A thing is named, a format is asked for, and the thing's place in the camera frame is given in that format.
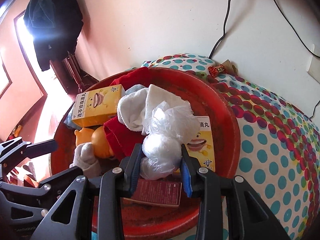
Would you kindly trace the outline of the orange rubber toy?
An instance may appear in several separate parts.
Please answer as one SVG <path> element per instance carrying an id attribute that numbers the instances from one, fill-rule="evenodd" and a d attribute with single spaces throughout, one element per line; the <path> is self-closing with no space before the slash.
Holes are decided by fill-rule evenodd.
<path id="1" fill-rule="evenodd" d="M 104 127 L 99 126 L 97 129 L 82 128 L 80 130 L 75 130 L 74 135 L 75 145 L 78 146 L 83 143 L 91 142 L 93 145 L 94 155 L 101 159 L 112 159 L 114 158 L 114 153 L 109 145 Z"/>

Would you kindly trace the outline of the light blue sock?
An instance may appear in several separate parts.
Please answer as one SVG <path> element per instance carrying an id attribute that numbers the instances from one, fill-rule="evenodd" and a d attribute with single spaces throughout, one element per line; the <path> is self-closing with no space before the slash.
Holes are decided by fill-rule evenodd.
<path id="1" fill-rule="evenodd" d="M 129 89 L 125 90 L 125 95 L 129 95 L 131 93 L 135 93 L 141 89 L 144 89 L 145 86 L 144 85 L 141 85 L 141 84 L 137 84 L 137 85 L 134 85 L 132 87 L 130 87 Z"/>

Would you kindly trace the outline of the white wall socket plate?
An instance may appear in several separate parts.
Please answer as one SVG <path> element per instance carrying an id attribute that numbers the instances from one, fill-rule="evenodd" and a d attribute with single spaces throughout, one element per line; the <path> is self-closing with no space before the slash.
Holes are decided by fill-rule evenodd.
<path id="1" fill-rule="evenodd" d="M 319 56 L 319 47 L 315 44 L 312 45 L 311 51 Z M 307 73 L 318 83 L 320 83 L 320 61 L 319 58 L 311 55 L 311 60 L 306 68 Z"/>

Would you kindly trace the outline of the yellow medicine box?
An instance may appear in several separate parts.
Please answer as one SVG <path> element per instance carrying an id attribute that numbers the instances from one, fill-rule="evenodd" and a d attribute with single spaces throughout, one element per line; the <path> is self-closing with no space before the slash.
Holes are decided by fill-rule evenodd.
<path id="1" fill-rule="evenodd" d="M 116 116 L 118 102 L 124 95 L 122 85 L 78 94 L 72 110 L 72 122 L 80 127 L 103 125 Z"/>
<path id="2" fill-rule="evenodd" d="M 209 116 L 188 115 L 178 126 L 177 139 L 202 167 L 215 171 L 215 154 Z"/>

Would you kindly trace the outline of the dark wooden furniture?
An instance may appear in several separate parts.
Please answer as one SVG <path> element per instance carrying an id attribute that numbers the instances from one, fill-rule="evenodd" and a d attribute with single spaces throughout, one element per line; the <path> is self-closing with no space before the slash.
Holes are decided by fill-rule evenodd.
<path id="1" fill-rule="evenodd" d="M 80 68 L 74 54 L 69 53 L 62 61 L 50 61 L 50 66 L 63 89 L 72 98 L 99 82 L 95 77 Z"/>

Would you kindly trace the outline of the grey blue sock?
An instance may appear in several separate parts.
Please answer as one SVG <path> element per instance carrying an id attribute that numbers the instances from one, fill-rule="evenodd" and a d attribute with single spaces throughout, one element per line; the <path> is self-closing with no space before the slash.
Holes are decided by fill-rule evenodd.
<path id="1" fill-rule="evenodd" d="M 72 122 L 72 114 L 73 114 L 74 104 L 72 104 L 70 110 L 67 113 L 67 117 L 63 121 L 63 123 L 69 128 L 69 129 L 76 129 L 80 130 L 81 127 L 76 125 L 74 122 Z"/>

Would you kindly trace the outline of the dark red small box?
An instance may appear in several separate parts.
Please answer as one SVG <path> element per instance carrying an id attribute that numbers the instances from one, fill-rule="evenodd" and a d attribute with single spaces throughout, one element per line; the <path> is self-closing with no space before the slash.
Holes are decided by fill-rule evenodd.
<path id="1" fill-rule="evenodd" d="M 131 202 L 163 207 L 179 207 L 182 183 L 180 181 L 161 181 L 139 179 Z"/>

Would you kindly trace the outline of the white plastic bag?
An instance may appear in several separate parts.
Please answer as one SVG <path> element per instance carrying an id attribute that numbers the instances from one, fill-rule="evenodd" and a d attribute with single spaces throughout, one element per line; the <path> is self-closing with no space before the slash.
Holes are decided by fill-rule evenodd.
<path id="1" fill-rule="evenodd" d="M 179 169 L 182 145 L 191 142 L 200 131 L 200 123 L 188 101 L 171 106 L 162 101 L 146 120 L 144 157 L 140 175 L 147 180 L 165 178 Z"/>

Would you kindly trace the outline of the white cloth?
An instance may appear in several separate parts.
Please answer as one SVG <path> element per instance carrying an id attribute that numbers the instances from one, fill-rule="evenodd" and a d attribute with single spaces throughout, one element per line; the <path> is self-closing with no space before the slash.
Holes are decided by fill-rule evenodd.
<path id="1" fill-rule="evenodd" d="M 181 97 L 151 84 L 149 87 L 125 95 L 119 100 L 117 106 L 118 121 L 131 131 L 147 135 L 152 111 L 163 101 L 166 102 L 169 108 L 183 106 L 191 111 L 188 101 L 182 100 Z"/>

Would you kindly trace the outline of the white sock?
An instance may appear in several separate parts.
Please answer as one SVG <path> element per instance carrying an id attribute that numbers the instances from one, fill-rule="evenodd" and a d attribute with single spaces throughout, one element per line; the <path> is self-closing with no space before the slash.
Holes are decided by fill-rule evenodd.
<path id="1" fill-rule="evenodd" d="M 101 174 L 101 167 L 98 159 L 94 155 L 94 148 L 91 142 L 86 142 L 76 146 L 74 150 L 73 162 L 70 168 L 77 166 L 82 169 L 87 178 L 98 177 Z"/>

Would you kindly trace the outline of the polka dot bed sheet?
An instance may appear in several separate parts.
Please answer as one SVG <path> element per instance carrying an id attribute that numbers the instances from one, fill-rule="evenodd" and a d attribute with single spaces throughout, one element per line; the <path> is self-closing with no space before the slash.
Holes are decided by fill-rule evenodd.
<path id="1" fill-rule="evenodd" d="M 237 174 L 260 194 L 288 236 L 302 239 L 319 214 L 319 128 L 281 96 L 239 75 L 212 77 L 208 67 L 219 65 L 188 53 L 143 63 L 217 82 L 240 128 Z"/>

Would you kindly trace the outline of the dark hanging clothes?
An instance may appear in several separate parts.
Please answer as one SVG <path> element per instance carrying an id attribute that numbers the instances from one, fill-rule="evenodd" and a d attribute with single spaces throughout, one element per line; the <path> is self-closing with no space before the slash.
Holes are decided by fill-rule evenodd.
<path id="1" fill-rule="evenodd" d="M 30 0 L 23 19 L 43 72 L 51 61 L 62 61 L 75 53 L 84 25 L 77 0 Z"/>

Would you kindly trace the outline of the red candy wrapper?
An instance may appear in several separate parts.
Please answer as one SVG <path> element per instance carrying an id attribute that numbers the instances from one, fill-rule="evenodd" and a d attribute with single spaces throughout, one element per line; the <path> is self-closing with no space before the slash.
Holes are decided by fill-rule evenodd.
<path id="1" fill-rule="evenodd" d="M 209 66 L 208 72 L 212 77 L 217 77 L 220 74 L 227 74 L 228 71 L 222 64 L 219 66 Z"/>

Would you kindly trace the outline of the red sock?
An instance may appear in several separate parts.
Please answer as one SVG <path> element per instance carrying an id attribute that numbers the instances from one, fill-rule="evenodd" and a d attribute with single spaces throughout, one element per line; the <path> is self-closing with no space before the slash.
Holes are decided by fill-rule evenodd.
<path id="1" fill-rule="evenodd" d="M 152 75 L 149 68 L 142 67 L 113 80 L 110 85 L 122 85 L 127 90 L 133 85 L 149 86 L 151 81 Z M 140 132 L 130 131 L 118 121 L 117 117 L 104 123 L 104 132 L 109 147 L 118 161 L 129 157 L 135 144 L 141 144 L 145 138 Z"/>

